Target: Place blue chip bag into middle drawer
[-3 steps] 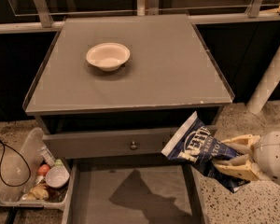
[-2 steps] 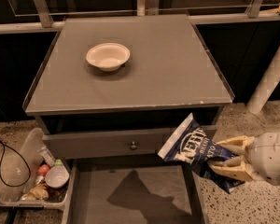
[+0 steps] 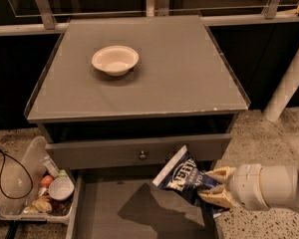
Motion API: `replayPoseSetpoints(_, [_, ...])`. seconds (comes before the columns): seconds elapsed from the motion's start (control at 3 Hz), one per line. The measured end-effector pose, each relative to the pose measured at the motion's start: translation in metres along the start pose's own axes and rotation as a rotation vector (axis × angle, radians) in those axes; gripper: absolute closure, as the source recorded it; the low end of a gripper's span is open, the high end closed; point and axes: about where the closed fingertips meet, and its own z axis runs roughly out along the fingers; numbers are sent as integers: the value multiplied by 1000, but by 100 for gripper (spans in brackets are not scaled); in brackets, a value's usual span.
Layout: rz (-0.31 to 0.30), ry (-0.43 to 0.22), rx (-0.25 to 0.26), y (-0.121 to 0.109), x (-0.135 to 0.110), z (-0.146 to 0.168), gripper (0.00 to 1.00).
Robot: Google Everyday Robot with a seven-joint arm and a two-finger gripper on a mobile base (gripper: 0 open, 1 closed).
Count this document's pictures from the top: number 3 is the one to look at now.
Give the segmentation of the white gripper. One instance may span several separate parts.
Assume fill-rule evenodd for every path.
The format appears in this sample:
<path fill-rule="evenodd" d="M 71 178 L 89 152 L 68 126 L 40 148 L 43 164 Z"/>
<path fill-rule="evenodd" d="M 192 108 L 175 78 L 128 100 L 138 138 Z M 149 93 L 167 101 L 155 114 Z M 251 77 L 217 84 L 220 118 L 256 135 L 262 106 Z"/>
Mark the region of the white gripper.
<path fill-rule="evenodd" d="M 262 166 L 256 164 L 242 164 L 235 167 L 224 166 L 210 170 L 207 176 L 216 180 L 219 184 L 228 184 L 221 192 L 213 193 L 211 190 L 198 190 L 198 196 L 207 203 L 223 208 L 233 208 L 237 202 L 247 210 L 268 210 L 260 187 L 260 172 Z"/>

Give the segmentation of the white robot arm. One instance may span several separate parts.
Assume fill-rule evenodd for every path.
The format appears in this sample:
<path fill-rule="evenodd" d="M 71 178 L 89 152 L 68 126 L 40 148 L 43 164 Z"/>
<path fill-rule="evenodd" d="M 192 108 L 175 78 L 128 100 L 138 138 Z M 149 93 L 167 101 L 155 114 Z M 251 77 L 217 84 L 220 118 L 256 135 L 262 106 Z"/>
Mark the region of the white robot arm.
<path fill-rule="evenodd" d="M 212 189 L 197 191 L 207 203 L 249 211 L 285 208 L 299 213 L 299 164 L 225 166 L 207 175 L 219 182 Z"/>

